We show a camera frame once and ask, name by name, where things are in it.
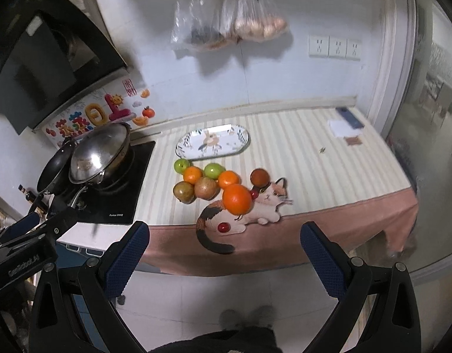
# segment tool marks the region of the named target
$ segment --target cat print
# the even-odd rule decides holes
[[[232,235],[242,233],[246,226],[252,223],[266,225],[280,220],[278,207],[283,204],[292,204],[286,191],[286,179],[280,178],[275,183],[260,189],[258,197],[253,202],[253,207],[245,215],[239,217],[231,214],[223,205],[222,200],[217,200],[205,207],[196,223],[196,234],[200,244],[211,252],[218,254],[231,254],[234,246],[230,244],[215,243],[208,238],[205,229],[215,231],[218,235]],[[219,232],[218,225],[229,224],[229,231]]]

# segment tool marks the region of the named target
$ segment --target white paper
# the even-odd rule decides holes
[[[335,138],[351,138],[361,134],[361,129],[352,128],[348,122],[343,119],[330,119],[328,124]]]

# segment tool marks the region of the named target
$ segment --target plastic bag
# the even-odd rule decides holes
[[[220,32],[222,0],[178,0],[171,43],[196,51],[221,48],[229,42]]]
[[[288,23],[273,0],[238,0],[234,33],[244,40],[263,42],[288,31]]]
[[[235,33],[234,24],[237,18],[237,0],[224,0],[221,9],[220,33],[225,39],[237,43],[238,36]]]

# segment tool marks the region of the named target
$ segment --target glass door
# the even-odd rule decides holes
[[[402,261],[411,272],[443,266],[452,256],[452,24],[436,0],[416,6],[412,74],[387,143],[416,192],[419,213],[401,254],[386,251],[382,234],[362,247],[370,264]]]

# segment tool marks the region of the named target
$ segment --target pink tablecloth border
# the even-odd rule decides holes
[[[224,276],[308,262],[299,244],[301,225],[315,221],[343,249],[354,249],[381,231],[388,248],[402,251],[416,220],[417,199],[411,189],[326,210],[283,216],[274,224],[251,224],[242,234],[211,240],[232,244],[230,255],[210,252],[199,244],[195,225],[150,226],[151,240],[142,262],[162,272],[187,276]]]

